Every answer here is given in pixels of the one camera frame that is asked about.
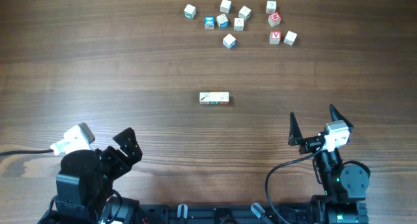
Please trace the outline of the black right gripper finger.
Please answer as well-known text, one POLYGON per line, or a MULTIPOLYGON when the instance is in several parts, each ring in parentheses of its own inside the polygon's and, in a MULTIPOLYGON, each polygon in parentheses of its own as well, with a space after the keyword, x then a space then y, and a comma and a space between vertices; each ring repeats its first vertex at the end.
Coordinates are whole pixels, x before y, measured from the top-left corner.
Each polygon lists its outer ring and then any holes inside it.
POLYGON ((302 144, 304 138, 298 126, 296 116, 293 112, 290 113, 290 128, 289 128, 289 140, 288 145, 296 146, 302 144))
POLYGON ((351 132, 354 129, 353 124, 348 121, 337 109, 333 104, 329 105, 329 110, 330 110, 330 117, 331 119, 335 122, 335 121, 339 121, 342 120, 348 127, 349 131, 351 132))

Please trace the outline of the red-sided number eight block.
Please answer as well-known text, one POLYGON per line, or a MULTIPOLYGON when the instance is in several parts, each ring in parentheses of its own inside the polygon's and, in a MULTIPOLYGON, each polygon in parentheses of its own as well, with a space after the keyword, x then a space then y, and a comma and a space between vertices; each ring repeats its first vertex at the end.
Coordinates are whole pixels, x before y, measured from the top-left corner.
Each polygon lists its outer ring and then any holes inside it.
POLYGON ((229 105, 229 93, 228 92, 219 92, 219 104, 229 105))

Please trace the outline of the green V wooden block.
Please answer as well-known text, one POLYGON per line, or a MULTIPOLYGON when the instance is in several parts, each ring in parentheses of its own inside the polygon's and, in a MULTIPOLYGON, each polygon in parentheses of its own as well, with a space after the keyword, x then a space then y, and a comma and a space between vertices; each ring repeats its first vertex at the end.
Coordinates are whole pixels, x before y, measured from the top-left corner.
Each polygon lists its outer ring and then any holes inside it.
POLYGON ((219 92, 210 92, 209 104, 210 105, 219 105, 220 104, 220 93, 219 92))

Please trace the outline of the hammer picture wooden block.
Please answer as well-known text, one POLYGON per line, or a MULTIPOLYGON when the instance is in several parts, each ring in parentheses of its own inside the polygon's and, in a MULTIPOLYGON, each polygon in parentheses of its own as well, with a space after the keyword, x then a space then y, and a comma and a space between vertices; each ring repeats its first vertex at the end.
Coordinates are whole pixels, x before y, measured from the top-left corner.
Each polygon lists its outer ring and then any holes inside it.
POLYGON ((210 104, 210 93, 209 92, 200 92, 199 93, 199 103, 201 105, 210 104))

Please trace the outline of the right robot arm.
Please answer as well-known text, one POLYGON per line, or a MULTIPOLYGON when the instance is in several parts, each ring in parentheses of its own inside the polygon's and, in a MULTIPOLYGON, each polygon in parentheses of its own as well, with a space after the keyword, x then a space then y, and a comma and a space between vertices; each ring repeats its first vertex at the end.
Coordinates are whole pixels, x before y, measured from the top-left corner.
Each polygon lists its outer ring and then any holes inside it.
POLYGON ((313 137, 303 137, 294 113, 290 114, 289 145, 313 156, 313 170, 324 195, 308 203, 287 204, 281 210, 289 223, 368 223, 366 189, 371 171, 359 161, 343 161, 339 148, 349 142, 354 128, 335 107, 329 106, 332 121, 313 137))

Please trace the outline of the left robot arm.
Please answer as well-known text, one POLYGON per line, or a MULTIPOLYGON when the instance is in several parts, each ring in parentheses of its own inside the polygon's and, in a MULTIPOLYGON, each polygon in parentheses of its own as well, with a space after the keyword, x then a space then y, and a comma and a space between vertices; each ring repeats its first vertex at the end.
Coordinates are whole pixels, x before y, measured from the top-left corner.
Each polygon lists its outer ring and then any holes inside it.
POLYGON ((121 197, 113 182, 130 172, 143 153, 127 128, 113 140, 119 149, 77 150, 64 156, 54 196, 39 223, 145 223, 139 201, 121 197))

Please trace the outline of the yellow-sided far right block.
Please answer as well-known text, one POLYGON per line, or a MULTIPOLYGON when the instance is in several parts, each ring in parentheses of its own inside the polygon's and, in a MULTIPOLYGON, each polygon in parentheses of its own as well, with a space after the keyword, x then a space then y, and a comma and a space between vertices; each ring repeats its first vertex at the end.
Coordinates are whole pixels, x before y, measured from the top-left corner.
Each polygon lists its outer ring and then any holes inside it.
POLYGON ((288 31, 283 42, 287 45, 292 46, 294 44, 296 38, 297 38, 296 33, 292 32, 292 31, 288 31))

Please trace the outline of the red A wooden block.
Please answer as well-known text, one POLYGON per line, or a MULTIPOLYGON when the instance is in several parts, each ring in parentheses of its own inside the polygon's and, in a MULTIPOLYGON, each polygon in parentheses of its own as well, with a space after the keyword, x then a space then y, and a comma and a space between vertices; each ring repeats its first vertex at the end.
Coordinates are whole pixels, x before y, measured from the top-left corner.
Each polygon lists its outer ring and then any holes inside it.
POLYGON ((281 32, 280 31, 271 31, 269 36, 270 44, 279 44, 281 41, 281 32))

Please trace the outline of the red M wooden block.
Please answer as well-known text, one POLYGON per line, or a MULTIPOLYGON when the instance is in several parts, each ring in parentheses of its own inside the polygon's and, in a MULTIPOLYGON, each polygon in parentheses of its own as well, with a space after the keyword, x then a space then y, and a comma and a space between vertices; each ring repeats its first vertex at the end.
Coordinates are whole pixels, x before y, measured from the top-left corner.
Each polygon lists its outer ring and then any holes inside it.
POLYGON ((271 27, 275 27, 281 23, 281 15, 279 12, 272 13, 268 16, 268 23, 271 27))

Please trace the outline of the blue P wooden block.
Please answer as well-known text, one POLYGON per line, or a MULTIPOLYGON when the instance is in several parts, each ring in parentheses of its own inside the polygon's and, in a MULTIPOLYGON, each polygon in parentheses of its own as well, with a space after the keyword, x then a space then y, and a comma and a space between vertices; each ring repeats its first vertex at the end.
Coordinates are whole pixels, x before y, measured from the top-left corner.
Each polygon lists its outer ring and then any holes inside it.
POLYGON ((233 48, 236 42, 237 40, 232 34, 228 34, 223 38, 223 45, 228 49, 233 48))

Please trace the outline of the yellow-sided A wooden block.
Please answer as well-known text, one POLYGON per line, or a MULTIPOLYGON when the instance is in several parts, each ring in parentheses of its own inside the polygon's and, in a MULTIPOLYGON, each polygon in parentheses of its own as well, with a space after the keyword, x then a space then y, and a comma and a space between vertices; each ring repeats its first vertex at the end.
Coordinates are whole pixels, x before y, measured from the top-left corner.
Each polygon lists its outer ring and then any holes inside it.
POLYGON ((243 18, 235 18, 234 19, 234 30, 235 31, 243 31, 244 30, 244 19, 243 18))

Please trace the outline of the number four wooden block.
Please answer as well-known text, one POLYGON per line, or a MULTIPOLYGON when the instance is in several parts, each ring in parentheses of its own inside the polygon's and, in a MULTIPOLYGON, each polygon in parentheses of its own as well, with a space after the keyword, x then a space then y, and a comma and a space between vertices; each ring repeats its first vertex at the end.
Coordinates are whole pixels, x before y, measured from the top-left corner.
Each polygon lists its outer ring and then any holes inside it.
POLYGON ((277 2, 276 1, 267 1, 266 2, 266 13, 273 14, 276 12, 277 2))

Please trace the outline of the green N wooden block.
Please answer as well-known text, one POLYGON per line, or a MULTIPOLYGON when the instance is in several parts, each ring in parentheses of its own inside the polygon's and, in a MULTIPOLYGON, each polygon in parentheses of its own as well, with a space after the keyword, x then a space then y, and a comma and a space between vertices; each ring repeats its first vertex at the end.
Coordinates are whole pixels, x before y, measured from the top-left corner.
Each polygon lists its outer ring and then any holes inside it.
POLYGON ((243 6, 239 10, 238 16, 239 18, 243 18, 246 21, 251 16, 251 13, 252 13, 252 10, 250 8, 248 8, 247 6, 243 6))

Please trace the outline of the dark blue number block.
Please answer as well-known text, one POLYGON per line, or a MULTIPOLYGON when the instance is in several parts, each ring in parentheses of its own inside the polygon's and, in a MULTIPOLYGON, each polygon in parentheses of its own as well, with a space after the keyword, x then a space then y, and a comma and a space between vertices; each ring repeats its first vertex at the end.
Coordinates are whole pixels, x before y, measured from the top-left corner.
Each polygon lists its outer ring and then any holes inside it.
POLYGON ((220 29, 224 29, 229 26, 229 20, 227 19, 227 16, 225 14, 220 14, 219 16, 217 16, 216 21, 220 29))

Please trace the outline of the light blue letter block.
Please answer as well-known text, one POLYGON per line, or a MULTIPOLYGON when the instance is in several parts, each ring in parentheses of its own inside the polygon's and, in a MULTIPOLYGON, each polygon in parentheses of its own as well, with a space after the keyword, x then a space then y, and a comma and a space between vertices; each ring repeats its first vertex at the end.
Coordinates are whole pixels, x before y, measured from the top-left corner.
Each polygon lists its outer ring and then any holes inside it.
POLYGON ((214 29, 215 27, 215 19, 214 16, 205 16, 205 29, 214 29))

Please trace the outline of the blue T wooden block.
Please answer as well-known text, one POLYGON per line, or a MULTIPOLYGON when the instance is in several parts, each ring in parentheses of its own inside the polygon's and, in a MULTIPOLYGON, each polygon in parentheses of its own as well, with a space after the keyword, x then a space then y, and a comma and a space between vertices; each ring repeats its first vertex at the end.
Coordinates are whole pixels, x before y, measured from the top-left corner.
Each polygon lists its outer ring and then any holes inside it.
POLYGON ((230 13, 232 2, 230 0, 222 0, 220 4, 220 11, 223 13, 230 13))

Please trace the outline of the green-sided corner wooden block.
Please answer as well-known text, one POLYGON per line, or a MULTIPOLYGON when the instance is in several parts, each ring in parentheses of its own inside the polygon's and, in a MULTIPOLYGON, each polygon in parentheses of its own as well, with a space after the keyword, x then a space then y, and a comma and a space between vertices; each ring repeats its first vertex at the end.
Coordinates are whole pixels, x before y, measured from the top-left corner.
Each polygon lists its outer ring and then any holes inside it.
POLYGON ((196 14, 196 8, 193 5, 187 4, 184 9, 184 16, 192 20, 195 14, 196 14))

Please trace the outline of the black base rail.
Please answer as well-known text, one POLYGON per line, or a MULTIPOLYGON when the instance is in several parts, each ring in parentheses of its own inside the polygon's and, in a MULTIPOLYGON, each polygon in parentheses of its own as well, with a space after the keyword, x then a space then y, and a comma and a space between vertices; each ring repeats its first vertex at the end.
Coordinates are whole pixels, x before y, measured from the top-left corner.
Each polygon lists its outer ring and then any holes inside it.
POLYGON ((221 223, 333 223, 368 224, 364 203, 280 203, 275 209, 254 203, 250 206, 142 205, 139 219, 144 224, 221 223))

